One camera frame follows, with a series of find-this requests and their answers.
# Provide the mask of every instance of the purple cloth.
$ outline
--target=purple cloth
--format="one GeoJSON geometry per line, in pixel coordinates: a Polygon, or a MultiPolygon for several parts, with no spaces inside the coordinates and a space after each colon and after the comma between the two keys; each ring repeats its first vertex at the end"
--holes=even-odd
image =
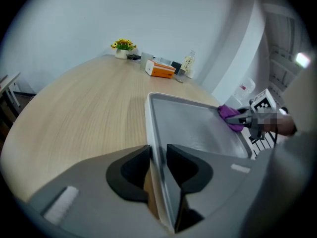
{"type": "MultiPolygon", "coordinates": [[[[226,105],[219,106],[218,112],[223,120],[225,120],[227,117],[232,117],[232,116],[240,114],[240,112],[237,111],[236,109],[230,108],[226,105]]],[[[243,125],[228,124],[228,123],[227,125],[229,126],[230,129],[232,129],[235,132],[241,132],[244,128],[243,125]]]]}

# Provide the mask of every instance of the orange and white box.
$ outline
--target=orange and white box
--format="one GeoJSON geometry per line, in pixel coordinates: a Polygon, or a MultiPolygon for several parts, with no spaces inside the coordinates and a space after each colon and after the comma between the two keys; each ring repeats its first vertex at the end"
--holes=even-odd
{"type": "Polygon", "coordinates": [[[150,76],[172,78],[175,68],[165,63],[153,61],[149,59],[145,66],[145,71],[150,76]]]}

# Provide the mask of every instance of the table top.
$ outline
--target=table top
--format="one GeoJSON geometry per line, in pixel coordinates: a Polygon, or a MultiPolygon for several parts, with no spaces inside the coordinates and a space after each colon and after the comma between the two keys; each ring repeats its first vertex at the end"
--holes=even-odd
{"type": "Polygon", "coordinates": [[[20,75],[20,72],[16,72],[15,74],[8,76],[1,82],[0,86],[0,94],[2,94],[6,88],[13,83],[13,81],[20,75]]]}
{"type": "Polygon", "coordinates": [[[37,94],[10,130],[0,167],[13,194],[28,201],[82,160],[147,144],[150,92],[218,106],[192,80],[150,77],[130,60],[104,56],[81,64],[37,94]]]}

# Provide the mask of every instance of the potted plant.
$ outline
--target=potted plant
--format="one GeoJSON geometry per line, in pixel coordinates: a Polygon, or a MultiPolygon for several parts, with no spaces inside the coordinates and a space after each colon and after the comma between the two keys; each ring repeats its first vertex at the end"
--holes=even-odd
{"type": "Polygon", "coordinates": [[[137,45],[134,45],[130,40],[118,39],[111,47],[117,49],[115,57],[119,59],[127,59],[128,54],[131,50],[135,49],[137,45]]]}

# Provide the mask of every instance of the gray tray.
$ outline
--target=gray tray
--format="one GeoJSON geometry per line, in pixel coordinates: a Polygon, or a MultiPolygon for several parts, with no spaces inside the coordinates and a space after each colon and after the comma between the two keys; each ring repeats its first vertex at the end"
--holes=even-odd
{"type": "Polygon", "coordinates": [[[213,154],[250,158],[252,151],[241,133],[233,132],[214,106],[161,93],[150,93],[146,104],[148,144],[153,148],[152,177],[158,179],[167,220],[173,227],[180,202],[180,188],[166,165],[166,146],[176,144],[213,154]]]}

